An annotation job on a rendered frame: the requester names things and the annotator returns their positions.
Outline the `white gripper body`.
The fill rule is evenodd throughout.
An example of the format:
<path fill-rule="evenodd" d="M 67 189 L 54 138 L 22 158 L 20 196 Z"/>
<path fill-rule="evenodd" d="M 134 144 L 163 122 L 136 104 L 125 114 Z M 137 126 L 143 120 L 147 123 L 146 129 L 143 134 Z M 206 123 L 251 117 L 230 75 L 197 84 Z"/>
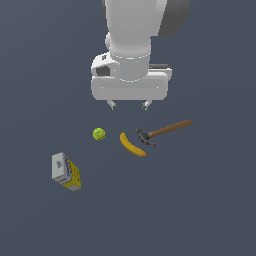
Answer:
<path fill-rule="evenodd" d="M 96 100 L 163 100 L 167 96 L 172 69 L 150 64 L 150 55 L 125 58 L 110 52 L 94 58 L 91 90 Z"/>

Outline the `green tennis ball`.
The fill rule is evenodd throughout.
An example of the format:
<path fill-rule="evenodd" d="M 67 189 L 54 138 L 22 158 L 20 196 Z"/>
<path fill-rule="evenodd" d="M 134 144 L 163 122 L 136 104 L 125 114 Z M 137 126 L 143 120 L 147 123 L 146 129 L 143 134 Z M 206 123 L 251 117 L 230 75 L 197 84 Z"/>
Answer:
<path fill-rule="evenodd" d="M 105 131 L 102 128 L 96 128 L 93 130 L 93 138 L 95 140 L 102 140 L 105 138 Z"/>

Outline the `yellow banana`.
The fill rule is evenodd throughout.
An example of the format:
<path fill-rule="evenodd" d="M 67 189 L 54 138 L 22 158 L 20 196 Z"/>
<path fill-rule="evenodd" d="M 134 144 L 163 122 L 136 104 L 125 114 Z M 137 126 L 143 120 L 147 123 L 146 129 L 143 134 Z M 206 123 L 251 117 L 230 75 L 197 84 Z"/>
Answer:
<path fill-rule="evenodd" d="M 146 153 L 143 150 L 130 143 L 126 137 L 126 132 L 122 132 L 120 134 L 120 142 L 132 154 L 137 156 L 146 156 Z"/>

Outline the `yellow and white box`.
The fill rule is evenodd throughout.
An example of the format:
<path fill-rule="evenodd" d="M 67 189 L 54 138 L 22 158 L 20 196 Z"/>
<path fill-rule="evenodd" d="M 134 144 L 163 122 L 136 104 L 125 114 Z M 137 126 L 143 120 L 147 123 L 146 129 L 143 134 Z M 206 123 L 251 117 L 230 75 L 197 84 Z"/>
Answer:
<path fill-rule="evenodd" d="M 63 153 L 52 156 L 52 179 L 70 191 L 81 188 L 79 169 Z"/>

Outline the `wooden handled claw hammer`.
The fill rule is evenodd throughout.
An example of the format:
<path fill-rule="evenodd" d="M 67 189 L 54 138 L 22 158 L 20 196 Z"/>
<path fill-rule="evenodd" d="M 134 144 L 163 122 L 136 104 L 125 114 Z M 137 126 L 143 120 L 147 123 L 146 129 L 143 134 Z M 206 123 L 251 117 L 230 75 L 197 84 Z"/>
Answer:
<path fill-rule="evenodd" d="M 138 133 L 140 140 L 145 145 L 154 147 L 155 143 L 151 141 L 151 138 L 153 138 L 157 135 L 167 133 L 167 132 L 175 131 L 177 129 L 189 126 L 191 124 L 192 124 L 192 122 L 190 120 L 185 120 L 185 121 L 169 125 L 167 127 L 161 128 L 161 129 L 153 131 L 153 132 L 143 133 L 141 128 L 137 128 L 136 132 Z"/>

